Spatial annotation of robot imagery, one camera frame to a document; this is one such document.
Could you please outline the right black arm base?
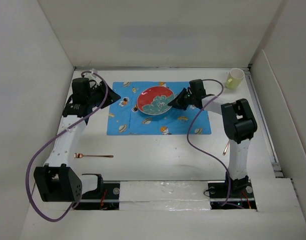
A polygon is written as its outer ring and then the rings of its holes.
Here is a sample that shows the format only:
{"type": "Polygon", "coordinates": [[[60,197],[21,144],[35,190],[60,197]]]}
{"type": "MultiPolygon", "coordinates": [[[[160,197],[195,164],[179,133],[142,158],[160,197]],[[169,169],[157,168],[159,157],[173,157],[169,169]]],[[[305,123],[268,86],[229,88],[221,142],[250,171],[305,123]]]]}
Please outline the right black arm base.
{"type": "Polygon", "coordinates": [[[251,182],[237,190],[231,190],[227,197],[228,185],[225,181],[210,181],[207,183],[204,195],[209,197],[211,210],[257,210],[251,182]]]}

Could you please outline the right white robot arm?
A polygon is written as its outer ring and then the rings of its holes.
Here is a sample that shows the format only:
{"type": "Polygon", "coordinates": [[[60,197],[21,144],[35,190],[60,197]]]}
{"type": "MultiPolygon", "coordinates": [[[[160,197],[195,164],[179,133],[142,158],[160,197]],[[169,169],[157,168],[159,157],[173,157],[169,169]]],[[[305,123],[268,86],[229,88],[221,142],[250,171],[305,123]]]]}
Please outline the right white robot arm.
{"type": "Polygon", "coordinates": [[[224,191],[228,196],[235,197],[248,183],[248,148],[257,131],[257,122],[247,99],[241,98],[230,102],[220,97],[223,90],[223,84],[214,79],[191,80],[189,87],[184,88],[168,105],[178,110],[186,110],[192,105],[200,109],[199,115],[206,110],[222,116],[224,132],[229,139],[230,147],[224,191]],[[203,84],[206,81],[218,83],[221,86],[220,93],[207,93],[203,84]]]}

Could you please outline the red and teal plate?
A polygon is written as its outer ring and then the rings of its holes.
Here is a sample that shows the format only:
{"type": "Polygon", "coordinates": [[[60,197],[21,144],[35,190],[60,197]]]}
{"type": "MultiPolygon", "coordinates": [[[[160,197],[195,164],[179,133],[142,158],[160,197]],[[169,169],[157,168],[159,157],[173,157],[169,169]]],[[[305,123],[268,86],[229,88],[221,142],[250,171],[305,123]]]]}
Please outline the red and teal plate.
{"type": "Polygon", "coordinates": [[[175,99],[174,92],[164,86],[153,86],[139,94],[136,105],[143,114],[158,116],[168,112],[168,104],[175,99]]]}

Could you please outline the blue space-print cloth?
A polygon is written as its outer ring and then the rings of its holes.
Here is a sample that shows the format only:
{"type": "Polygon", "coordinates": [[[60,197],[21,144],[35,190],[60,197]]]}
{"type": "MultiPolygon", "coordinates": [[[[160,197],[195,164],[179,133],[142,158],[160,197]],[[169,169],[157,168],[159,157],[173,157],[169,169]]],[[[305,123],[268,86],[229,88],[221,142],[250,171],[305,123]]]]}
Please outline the blue space-print cloth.
{"type": "Polygon", "coordinates": [[[139,95],[151,87],[162,86],[178,95],[189,86],[187,81],[180,82],[114,82],[113,91],[121,99],[110,105],[107,135],[185,135],[199,109],[190,105],[187,110],[171,108],[161,115],[147,115],[137,107],[139,95]]]}

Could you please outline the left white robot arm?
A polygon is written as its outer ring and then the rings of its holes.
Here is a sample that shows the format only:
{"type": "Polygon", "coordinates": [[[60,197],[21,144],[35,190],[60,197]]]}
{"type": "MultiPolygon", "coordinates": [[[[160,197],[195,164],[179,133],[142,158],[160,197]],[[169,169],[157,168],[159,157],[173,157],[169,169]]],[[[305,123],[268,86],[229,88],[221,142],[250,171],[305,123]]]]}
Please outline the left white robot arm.
{"type": "Polygon", "coordinates": [[[90,116],[121,97],[104,80],[97,83],[86,77],[73,79],[72,91],[62,113],[62,129],[53,150],[45,164],[34,170],[34,179],[44,202],[77,202],[86,193],[93,198],[104,193],[102,176],[99,173],[77,175],[73,161],[90,116]]]}

